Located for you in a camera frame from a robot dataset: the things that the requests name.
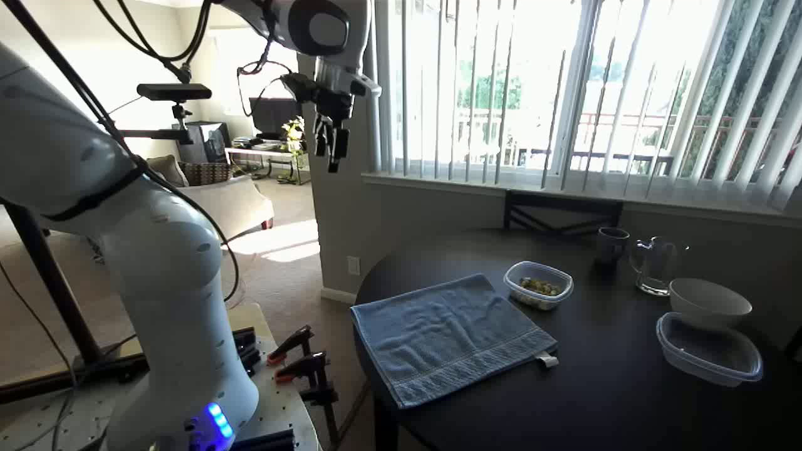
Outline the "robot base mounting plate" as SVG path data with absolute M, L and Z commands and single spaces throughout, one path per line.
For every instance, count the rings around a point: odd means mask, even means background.
M 235 423 L 221 411 L 221 401 L 209 401 L 195 419 L 186 421 L 190 443 L 175 451 L 324 451 L 301 393 L 280 386 L 265 363 L 276 339 L 260 305 L 241 302 L 229 320 L 235 330 L 256 330 L 259 363 L 250 380 L 259 386 L 259 409 L 250 421 Z M 28 401 L 0 421 L 0 451 L 110 451 L 113 411 L 134 393 L 134 384 L 110 380 Z

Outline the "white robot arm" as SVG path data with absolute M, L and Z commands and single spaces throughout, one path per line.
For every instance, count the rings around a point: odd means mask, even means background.
M 318 110 L 318 153 L 340 161 L 343 121 L 375 88 L 363 74 L 372 0 L 210 2 L 318 59 L 295 98 Z M 147 376 L 119 403 L 105 449 L 229 451 L 260 391 L 235 351 L 210 221 L 9 47 L 0 47 L 0 158 L 3 203 L 100 246 L 146 354 Z

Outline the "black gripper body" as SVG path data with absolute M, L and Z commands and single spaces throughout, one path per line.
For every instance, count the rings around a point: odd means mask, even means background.
M 313 102 L 324 117 L 328 117 L 337 128 L 340 128 L 350 113 L 354 99 L 369 93 L 363 79 L 350 79 L 343 93 L 327 88 L 318 79 L 311 79 L 301 72 L 289 72 L 284 84 L 293 93 L 298 102 Z

